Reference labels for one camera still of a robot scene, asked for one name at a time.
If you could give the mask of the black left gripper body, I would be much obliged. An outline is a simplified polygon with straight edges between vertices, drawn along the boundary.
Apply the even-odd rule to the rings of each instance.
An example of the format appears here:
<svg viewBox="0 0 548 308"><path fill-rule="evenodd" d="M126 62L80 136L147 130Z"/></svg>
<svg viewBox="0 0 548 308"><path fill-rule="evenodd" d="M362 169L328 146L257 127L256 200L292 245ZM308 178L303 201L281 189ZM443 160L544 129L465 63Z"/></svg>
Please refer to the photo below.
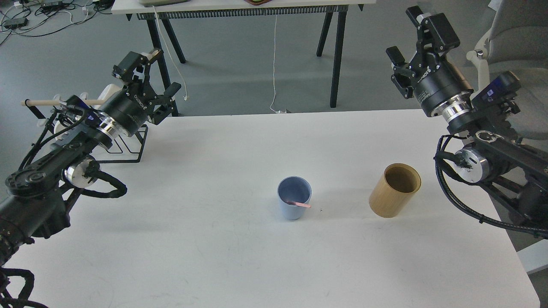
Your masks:
<svg viewBox="0 0 548 308"><path fill-rule="evenodd" d="M158 125L167 116L154 116L154 99L157 94L149 82L123 82L122 90L113 95L100 108L123 128L127 135L133 135L146 122Z"/></svg>

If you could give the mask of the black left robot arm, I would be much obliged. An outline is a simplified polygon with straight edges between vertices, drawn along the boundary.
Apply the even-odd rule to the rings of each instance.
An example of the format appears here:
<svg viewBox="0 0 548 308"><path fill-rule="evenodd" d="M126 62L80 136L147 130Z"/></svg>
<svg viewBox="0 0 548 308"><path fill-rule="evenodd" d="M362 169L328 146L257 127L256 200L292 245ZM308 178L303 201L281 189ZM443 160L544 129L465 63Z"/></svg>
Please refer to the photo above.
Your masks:
<svg viewBox="0 0 548 308"><path fill-rule="evenodd" d="M146 123L159 124L176 107L182 87L172 83L157 94L149 69L163 58L162 49L131 51L113 67L121 89L97 102L71 96L50 101L52 114L38 140L14 173L6 178L9 196L1 202L1 306L42 308L29 300L35 277L29 270L6 268L23 244L50 238L70 226L70 211L81 195L119 198L127 187L101 170L95 148L112 148L120 135L132 137Z"/></svg>

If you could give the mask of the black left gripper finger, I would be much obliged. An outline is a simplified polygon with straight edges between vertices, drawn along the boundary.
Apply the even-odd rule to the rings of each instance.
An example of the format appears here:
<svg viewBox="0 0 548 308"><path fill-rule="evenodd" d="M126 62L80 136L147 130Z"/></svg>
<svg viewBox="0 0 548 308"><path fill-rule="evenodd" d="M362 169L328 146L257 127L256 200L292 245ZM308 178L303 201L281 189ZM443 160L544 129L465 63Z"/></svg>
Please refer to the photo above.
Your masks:
<svg viewBox="0 0 548 308"><path fill-rule="evenodd" d="M123 82L149 82L150 66L163 55L162 49L154 48L148 53L129 52L112 69L112 76Z"/></svg>
<svg viewBox="0 0 548 308"><path fill-rule="evenodd" d="M181 84L173 82L168 88L164 91L163 94L157 95L154 99L154 116L180 116L176 102L174 101L174 96L181 89Z"/></svg>

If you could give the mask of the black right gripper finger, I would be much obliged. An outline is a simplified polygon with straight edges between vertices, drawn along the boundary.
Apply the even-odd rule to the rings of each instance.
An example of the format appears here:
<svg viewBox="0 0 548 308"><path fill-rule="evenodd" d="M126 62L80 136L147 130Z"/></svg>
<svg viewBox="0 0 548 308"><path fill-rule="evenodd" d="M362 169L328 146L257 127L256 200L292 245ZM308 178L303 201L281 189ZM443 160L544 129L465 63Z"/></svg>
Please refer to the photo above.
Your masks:
<svg viewBox="0 0 548 308"><path fill-rule="evenodd" d="M405 61L405 58L401 54L399 48L396 46L388 47L386 49L386 54L392 64L392 72L394 75L407 77L405 72L407 62Z"/></svg>
<svg viewBox="0 0 548 308"><path fill-rule="evenodd" d="M444 13L427 14L419 6L411 6L405 12L417 29L413 58L424 58L428 52L446 58L448 51L460 46L460 39Z"/></svg>

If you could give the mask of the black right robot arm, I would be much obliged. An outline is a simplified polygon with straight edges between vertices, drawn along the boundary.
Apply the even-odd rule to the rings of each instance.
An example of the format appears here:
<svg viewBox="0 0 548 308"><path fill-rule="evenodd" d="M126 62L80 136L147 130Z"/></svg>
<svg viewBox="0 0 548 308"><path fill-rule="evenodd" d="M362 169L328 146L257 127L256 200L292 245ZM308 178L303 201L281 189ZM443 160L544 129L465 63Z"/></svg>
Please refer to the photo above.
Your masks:
<svg viewBox="0 0 548 308"><path fill-rule="evenodd" d="M519 113L515 103L521 83L511 71L473 90L447 60L460 39L443 13L430 15L419 6L406 14L417 30L416 53L407 62L398 47L388 47L392 82L401 95L416 98L427 117L443 116L449 134L442 135L434 156L444 194L480 223L547 238L547 154L523 145L507 121ZM512 223L500 222L464 204L448 187L446 176L481 187L503 205Z"/></svg>

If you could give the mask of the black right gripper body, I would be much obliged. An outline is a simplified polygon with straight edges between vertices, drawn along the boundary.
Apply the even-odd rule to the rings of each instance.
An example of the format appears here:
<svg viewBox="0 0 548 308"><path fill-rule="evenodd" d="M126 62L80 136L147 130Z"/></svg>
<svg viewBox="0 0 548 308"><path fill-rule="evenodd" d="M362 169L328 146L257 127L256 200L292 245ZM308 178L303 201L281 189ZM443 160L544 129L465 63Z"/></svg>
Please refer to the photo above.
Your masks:
<svg viewBox="0 0 548 308"><path fill-rule="evenodd" d="M471 111L473 90L447 58L428 52L412 58L405 72L407 77L392 74L391 81L405 99L415 98L427 117L457 118Z"/></svg>

